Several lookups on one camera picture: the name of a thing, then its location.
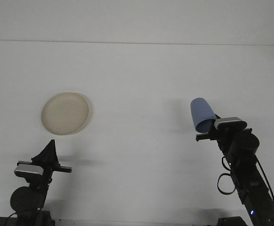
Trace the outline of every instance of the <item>wire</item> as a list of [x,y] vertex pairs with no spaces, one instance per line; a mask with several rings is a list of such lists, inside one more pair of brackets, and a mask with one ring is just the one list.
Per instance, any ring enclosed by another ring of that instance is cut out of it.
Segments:
[[229,168],[225,165],[225,163],[223,162],[224,159],[225,159],[225,157],[223,156],[222,159],[221,159],[221,163],[222,163],[223,168],[225,168],[227,171],[230,171],[230,172],[231,172],[231,169],[229,169]]
[[219,181],[220,181],[220,179],[221,179],[223,176],[231,176],[231,169],[229,169],[229,168],[225,165],[224,159],[225,159],[225,157],[223,156],[223,157],[221,158],[222,166],[223,166],[223,168],[225,168],[225,169],[226,169],[227,171],[229,171],[230,173],[222,173],[222,174],[219,176],[219,178],[218,178],[218,180],[217,180],[217,189],[219,190],[220,193],[225,194],[225,195],[229,195],[229,194],[234,193],[234,191],[236,190],[236,187],[235,187],[235,186],[234,186],[234,190],[233,190],[232,192],[224,192],[224,191],[222,191],[222,190],[220,189],[220,187],[219,187]]
[[270,194],[272,195],[272,199],[273,199],[273,202],[274,202],[274,193],[273,193],[273,190],[272,190],[272,188],[270,187],[270,184],[269,184],[269,182],[268,182],[268,179],[267,179],[267,177],[266,177],[266,175],[265,175],[265,172],[264,172],[264,170],[263,170],[263,168],[262,168],[262,166],[261,166],[261,164],[260,164],[258,158],[257,158],[257,163],[258,163],[258,165],[259,165],[259,167],[260,167],[260,169],[261,169],[261,171],[262,171],[262,174],[263,174],[263,176],[264,176],[264,178],[265,178],[265,181],[266,181],[266,183],[267,183],[267,186],[268,186],[268,188],[269,188]]
[[13,214],[10,214],[10,215],[9,215],[9,217],[5,220],[4,226],[6,226],[8,220],[10,219],[10,217],[11,217],[12,215],[15,215],[15,214],[16,214],[16,213],[13,213]]

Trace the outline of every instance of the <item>plate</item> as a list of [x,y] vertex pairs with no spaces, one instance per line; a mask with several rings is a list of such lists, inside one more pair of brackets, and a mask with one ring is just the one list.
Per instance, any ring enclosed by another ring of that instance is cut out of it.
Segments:
[[83,128],[88,115],[89,105],[81,94],[60,93],[45,104],[41,119],[49,132],[69,135]]

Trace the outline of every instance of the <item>black plastic part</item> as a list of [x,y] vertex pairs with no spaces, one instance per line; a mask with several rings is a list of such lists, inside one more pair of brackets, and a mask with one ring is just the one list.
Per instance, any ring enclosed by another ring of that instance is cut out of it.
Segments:
[[17,214],[33,216],[41,207],[44,196],[29,187],[20,187],[14,191],[10,198],[10,206]]
[[40,211],[36,218],[18,217],[16,226],[55,226],[49,211]]
[[255,165],[255,153],[259,147],[258,138],[248,130],[236,132],[227,154],[227,161],[234,167]]
[[219,218],[216,226],[247,226],[241,217]]

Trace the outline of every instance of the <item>white wall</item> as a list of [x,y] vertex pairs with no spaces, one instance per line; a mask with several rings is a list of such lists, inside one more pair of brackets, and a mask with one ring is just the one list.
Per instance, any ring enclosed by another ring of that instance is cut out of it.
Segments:
[[[73,167],[53,175],[45,209],[55,219],[215,224],[241,215],[251,224],[237,195],[217,190],[216,143],[195,141],[195,97],[254,129],[274,190],[274,46],[245,46],[274,45],[274,1],[0,0],[0,40],[0,216],[27,185],[13,174],[17,161],[55,139],[61,164]],[[79,133],[56,136],[40,113],[66,91],[84,94],[92,116]]]
[[274,0],[0,0],[0,40],[274,45]]

